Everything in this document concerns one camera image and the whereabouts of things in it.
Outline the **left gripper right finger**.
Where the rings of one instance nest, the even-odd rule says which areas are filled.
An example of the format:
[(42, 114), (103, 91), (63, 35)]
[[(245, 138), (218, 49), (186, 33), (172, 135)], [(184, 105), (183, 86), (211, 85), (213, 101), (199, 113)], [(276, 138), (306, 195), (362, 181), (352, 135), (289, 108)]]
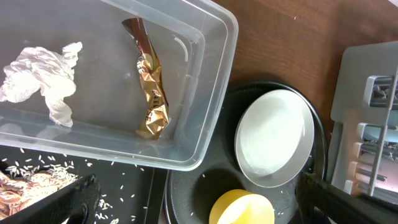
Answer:
[(366, 194), (351, 196), (314, 174), (298, 175), (295, 195), (303, 223), (397, 224), (397, 205)]

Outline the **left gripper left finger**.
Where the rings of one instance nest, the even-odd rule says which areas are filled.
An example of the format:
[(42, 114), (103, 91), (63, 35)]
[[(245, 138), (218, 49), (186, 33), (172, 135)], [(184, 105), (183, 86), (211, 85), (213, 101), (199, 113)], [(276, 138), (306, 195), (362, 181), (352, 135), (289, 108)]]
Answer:
[(91, 224), (100, 195), (100, 183), (90, 174), (1, 220), (1, 224)]

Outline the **pink plastic cup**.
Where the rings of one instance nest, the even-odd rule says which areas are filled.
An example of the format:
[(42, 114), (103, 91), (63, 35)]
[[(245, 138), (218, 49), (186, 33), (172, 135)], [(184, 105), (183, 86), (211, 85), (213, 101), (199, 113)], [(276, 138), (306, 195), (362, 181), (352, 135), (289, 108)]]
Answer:
[[(359, 157), (357, 169), (363, 169), (371, 172), (371, 163), (374, 161), (374, 155), (364, 153)], [(397, 162), (381, 158), (378, 174), (386, 177), (384, 181), (376, 179), (375, 187), (397, 192)]]

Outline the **food scraps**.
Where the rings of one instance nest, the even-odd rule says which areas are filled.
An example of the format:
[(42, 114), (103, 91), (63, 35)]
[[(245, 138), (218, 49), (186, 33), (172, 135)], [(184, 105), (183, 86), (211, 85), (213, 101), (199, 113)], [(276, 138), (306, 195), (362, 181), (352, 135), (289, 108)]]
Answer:
[(13, 177), (1, 170), (1, 212), (12, 215), (78, 180), (63, 167)]

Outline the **blue plastic cup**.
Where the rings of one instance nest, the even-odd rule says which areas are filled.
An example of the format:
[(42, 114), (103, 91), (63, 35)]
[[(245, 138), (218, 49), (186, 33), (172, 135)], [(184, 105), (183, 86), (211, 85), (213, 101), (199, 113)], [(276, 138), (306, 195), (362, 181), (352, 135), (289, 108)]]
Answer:
[[(379, 140), (381, 132), (380, 126), (375, 126), (372, 124), (365, 125), (363, 132), (363, 139), (365, 141), (374, 141), (377, 142)], [(387, 129), (387, 136), (385, 137), (385, 142), (389, 143), (397, 143), (397, 126), (389, 126)]]

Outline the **grey round plate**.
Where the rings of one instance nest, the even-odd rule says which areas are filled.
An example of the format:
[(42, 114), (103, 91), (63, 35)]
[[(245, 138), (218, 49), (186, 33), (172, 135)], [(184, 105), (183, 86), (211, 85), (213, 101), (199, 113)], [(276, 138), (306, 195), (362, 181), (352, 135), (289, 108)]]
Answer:
[(248, 180), (273, 188), (302, 170), (314, 137), (314, 120), (305, 100), (290, 90), (273, 90), (245, 110), (236, 129), (234, 150)]

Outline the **yellow bowl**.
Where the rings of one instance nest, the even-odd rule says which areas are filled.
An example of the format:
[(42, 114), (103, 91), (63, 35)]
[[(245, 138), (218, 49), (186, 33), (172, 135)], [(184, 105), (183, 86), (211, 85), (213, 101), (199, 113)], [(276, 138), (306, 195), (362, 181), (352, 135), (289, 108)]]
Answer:
[(262, 195), (234, 189), (217, 199), (211, 208), (208, 223), (274, 224), (274, 208)]

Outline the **gold foil wrapper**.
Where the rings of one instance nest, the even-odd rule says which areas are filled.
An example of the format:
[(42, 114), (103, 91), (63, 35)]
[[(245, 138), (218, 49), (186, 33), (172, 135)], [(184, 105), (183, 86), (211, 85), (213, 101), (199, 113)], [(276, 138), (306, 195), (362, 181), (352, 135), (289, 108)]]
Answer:
[(143, 138), (157, 140), (169, 124), (169, 104), (162, 84), (161, 62), (140, 17), (122, 21), (122, 25), (134, 39), (139, 56), (136, 67), (141, 87), (149, 109), (136, 133)]

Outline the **white tissue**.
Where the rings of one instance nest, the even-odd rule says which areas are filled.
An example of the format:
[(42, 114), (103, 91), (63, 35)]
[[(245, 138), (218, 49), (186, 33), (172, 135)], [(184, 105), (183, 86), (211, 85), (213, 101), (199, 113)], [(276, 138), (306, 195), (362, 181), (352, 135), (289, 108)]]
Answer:
[(64, 98), (76, 91), (74, 82), (81, 42), (63, 47), (62, 53), (43, 47), (26, 47), (15, 61), (3, 68), (6, 77), (1, 85), (1, 101), (20, 103), (39, 91), (45, 98), (49, 118), (56, 124), (72, 127), (72, 109)]

